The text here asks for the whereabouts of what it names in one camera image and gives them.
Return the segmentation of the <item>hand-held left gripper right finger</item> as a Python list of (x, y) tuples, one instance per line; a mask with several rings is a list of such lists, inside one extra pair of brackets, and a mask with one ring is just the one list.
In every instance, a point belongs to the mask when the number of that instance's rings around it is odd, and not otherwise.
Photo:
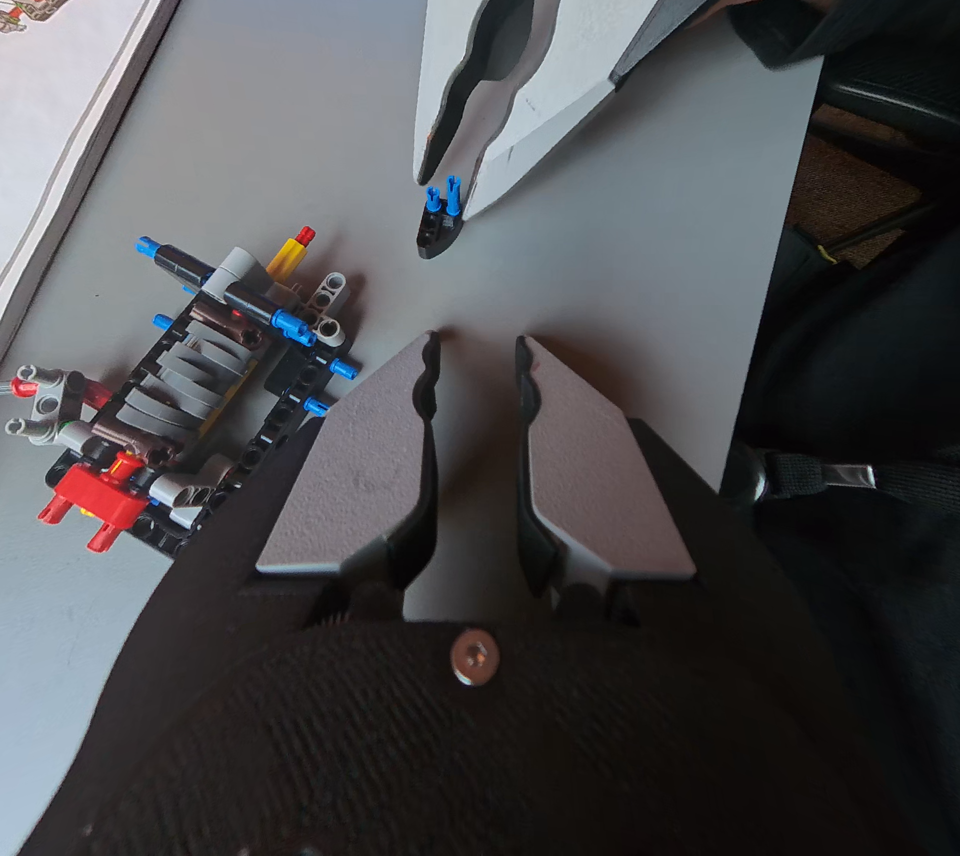
[(621, 409), (530, 335), (515, 343), (518, 554), (535, 596), (686, 583), (695, 563)]

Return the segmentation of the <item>black office chair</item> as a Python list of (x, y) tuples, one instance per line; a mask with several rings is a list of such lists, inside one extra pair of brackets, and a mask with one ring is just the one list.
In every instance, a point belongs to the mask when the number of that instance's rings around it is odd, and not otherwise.
[(856, 268), (958, 225), (958, 70), (950, 58), (826, 59), (786, 216), (790, 242)]

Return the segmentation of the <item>lego instruction booklet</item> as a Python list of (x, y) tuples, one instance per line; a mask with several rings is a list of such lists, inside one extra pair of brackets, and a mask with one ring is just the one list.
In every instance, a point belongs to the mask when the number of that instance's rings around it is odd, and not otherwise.
[(6, 354), (180, 0), (1, 0)]

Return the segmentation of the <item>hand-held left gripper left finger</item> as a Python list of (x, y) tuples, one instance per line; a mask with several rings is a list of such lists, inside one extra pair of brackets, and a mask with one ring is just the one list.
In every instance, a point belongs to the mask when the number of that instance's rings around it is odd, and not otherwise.
[(425, 332), (330, 408), (258, 573), (404, 590), (424, 570), (437, 538), (440, 350)]

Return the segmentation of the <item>lego engine frame assembly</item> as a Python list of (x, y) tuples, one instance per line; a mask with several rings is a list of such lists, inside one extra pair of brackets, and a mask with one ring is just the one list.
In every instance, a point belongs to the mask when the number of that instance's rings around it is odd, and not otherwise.
[(153, 318), (159, 337), (125, 381), (112, 390), (80, 370), (24, 365), (2, 382), (31, 405), (6, 433), (61, 451), (40, 524), (79, 514), (92, 553), (128, 534), (173, 560), (307, 418), (327, 413), (330, 380), (358, 369), (338, 318), (346, 276), (306, 292), (291, 281), (315, 235), (303, 226), (268, 263), (234, 247), (217, 265), (138, 239), (189, 301)]

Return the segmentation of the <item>black bent lego beam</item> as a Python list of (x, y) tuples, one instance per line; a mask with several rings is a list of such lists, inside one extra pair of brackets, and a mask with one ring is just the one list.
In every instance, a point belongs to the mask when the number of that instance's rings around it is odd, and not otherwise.
[(417, 255), (423, 260), (440, 256), (457, 240), (462, 228), (462, 215), (450, 214), (448, 201), (444, 197), (439, 199), (435, 211), (425, 205), (415, 238)]

